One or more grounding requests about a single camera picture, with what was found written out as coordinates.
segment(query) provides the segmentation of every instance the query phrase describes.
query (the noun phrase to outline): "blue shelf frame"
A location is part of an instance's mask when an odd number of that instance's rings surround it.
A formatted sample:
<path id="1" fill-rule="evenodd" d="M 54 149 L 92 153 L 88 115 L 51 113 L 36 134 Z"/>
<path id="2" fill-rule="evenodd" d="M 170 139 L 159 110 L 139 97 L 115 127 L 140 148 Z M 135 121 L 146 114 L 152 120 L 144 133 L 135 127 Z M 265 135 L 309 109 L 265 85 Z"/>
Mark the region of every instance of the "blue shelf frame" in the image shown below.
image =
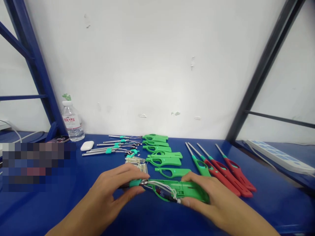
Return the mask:
<path id="1" fill-rule="evenodd" d="M 40 99 L 51 125 L 48 140 L 67 134 L 24 0 L 4 0 L 17 38 L 0 22 L 0 34 L 26 59 L 38 95 L 0 96 L 0 101 Z"/>

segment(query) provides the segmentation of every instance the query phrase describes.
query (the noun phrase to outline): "plastic bottle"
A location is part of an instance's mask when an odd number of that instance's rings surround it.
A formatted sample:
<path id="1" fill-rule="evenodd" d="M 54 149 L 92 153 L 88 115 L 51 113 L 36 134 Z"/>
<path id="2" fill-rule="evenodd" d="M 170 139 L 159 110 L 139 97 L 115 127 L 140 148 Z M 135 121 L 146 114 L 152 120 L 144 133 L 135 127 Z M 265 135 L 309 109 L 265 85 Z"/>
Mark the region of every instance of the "plastic bottle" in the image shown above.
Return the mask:
<path id="1" fill-rule="evenodd" d="M 63 122 L 65 123 L 69 138 L 73 142 L 84 139 L 85 134 L 78 111 L 72 106 L 72 101 L 63 101 Z"/>

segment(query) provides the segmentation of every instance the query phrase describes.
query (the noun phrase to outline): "left hand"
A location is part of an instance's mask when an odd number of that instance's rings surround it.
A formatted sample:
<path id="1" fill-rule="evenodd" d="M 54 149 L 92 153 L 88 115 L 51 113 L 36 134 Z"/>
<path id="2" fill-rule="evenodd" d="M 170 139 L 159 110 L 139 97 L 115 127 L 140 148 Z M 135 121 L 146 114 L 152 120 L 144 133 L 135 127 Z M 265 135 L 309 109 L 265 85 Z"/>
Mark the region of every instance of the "left hand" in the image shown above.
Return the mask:
<path id="1" fill-rule="evenodd" d="M 46 235 L 100 235 L 131 199 L 144 192 L 141 186 L 132 187 L 115 200 L 115 190 L 131 180 L 149 177 L 131 163 L 101 173 L 84 198 Z"/>

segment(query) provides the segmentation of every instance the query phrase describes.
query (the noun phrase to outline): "power strip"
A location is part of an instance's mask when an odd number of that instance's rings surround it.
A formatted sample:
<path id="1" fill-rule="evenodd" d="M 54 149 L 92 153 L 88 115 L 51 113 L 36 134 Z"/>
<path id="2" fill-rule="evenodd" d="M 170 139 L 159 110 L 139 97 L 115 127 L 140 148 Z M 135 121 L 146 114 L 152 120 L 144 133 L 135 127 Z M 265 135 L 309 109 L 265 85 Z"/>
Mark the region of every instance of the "power strip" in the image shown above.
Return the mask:
<path id="1" fill-rule="evenodd" d="M 315 173 L 315 168 L 301 162 L 300 160 L 270 146 L 269 144 L 256 141 L 247 140 L 246 143 L 250 145 L 253 149 L 256 149 L 269 159 L 273 160 L 277 164 L 281 165 L 283 168 L 298 173 L 298 174 L 311 174 Z"/>
<path id="2" fill-rule="evenodd" d="M 6 129 L 6 128 L 10 128 L 10 126 L 2 121 L 0 121 L 0 130 Z"/>

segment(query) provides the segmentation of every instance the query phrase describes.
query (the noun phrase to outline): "blue table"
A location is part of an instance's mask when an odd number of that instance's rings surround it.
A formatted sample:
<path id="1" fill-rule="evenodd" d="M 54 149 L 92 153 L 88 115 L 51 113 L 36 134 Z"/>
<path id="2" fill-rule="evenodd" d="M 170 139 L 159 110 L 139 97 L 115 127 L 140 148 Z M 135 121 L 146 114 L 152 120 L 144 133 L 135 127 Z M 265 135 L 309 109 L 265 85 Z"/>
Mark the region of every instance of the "blue table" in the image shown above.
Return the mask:
<path id="1" fill-rule="evenodd" d="M 315 145 L 303 146 L 303 145 L 290 144 L 290 143 L 274 143 L 274 142 L 266 142 L 266 143 L 304 162 L 305 164 L 308 164 L 309 166 L 312 166 L 315 168 Z M 243 141 L 237 141 L 237 145 L 253 153 L 251 149 L 249 148 L 249 146 L 246 143 L 243 143 Z M 280 172 L 290 177 L 297 183 L 301 184 L 305 188 L 309 189 L 311 192 L 313 193 L 315 192 L 315 178 L 314 177 L 289 171 L 283 168 L 281 165 L 274 162 L 273 160 L 269 159 L 262 153 L 258 152 L 257 150 L 255 151 L 259 155 L 261 155 L 263 158 L 268 160 L 272 165 L 274 165 Z"/>
<path id="2" fill-rule="evenodd" d="M 86 135 L 85 141 L 95 144 L 109 140 L 105 135 Z M 281 234 L 313 232 L 314 201 L 294 188 L 277 174 L 260 165 L 237 148 L 223 140 L 170 138 L 173 152 L 180 151 L 184 158 L 181 168 L 197 168 L 184 144 L 200 143 L 218 161 L 223 158 L 215 147 L 242 167 L 245 176 L 257 188 L 251 199 L 242 198 L 261 214 Z M 3 235 L 43 235 L 55 226 L 82 199 L 96 178 L 103 171 L 124 163 L 123 153 L 82 157 L 77 143 L 76 174 L 59 176 L 58 185 L 51 192 L 7 193 L 0 192 L 0 232 Z M 140 148 L 145 158 L 149 152 Z M 148 164 L 151 178 L 165 179 L 154 166 Z M 114 197 L 122 194 L 118 190 Z M 147 190 L 137 196 L 121 211 L 118 218 L 105 231 L 106 235 L 226 235 L 208 219 L 176 203 L 160 200 Z"/>

